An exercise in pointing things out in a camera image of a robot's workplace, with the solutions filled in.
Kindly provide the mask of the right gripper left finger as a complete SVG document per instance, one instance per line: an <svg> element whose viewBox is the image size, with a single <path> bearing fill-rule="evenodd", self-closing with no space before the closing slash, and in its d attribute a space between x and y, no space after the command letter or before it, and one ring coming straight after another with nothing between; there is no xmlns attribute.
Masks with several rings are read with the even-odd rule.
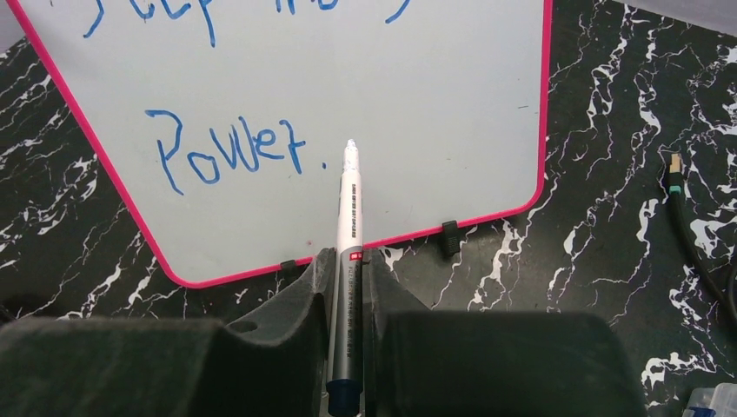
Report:
<svg viewBox="0 0 737 417"><path fill-rule="evenodd" d="M327 356L325 248L230 323L28 318L1 330L4 416L317 416Z"/></svg>

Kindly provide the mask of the white marker pen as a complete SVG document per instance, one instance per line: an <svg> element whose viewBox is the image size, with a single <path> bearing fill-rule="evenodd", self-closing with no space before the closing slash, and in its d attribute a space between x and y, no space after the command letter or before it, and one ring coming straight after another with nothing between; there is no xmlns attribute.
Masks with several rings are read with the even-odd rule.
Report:
<svg viewBox="0 0 737 417"><path fill-rule="evenodd" d="M362 177L353 139L343 152L326 390L332 416L356 416L363 390Z"/></svg>

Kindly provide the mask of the pink framed whiteboard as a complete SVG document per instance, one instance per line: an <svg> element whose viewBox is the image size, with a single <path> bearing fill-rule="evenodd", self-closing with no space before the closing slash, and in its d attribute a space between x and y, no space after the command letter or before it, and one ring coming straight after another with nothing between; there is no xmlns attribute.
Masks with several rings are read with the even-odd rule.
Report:
<svg viewBox="0 0 737 417"><path fill-rule="evenodd" d="M164 273L206 288L541 194L549 1L12 1Z"/></svg>

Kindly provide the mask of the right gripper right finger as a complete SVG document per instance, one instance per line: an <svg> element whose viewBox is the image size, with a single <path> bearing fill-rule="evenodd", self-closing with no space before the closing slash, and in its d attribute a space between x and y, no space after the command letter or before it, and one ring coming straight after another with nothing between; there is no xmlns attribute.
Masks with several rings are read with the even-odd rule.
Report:
<svg viewBox="0 0 737 417"><path fill-rule="evenodd" d="M587 313L427 308L363 259L368 416L643 416L627 353Z"/></svg>

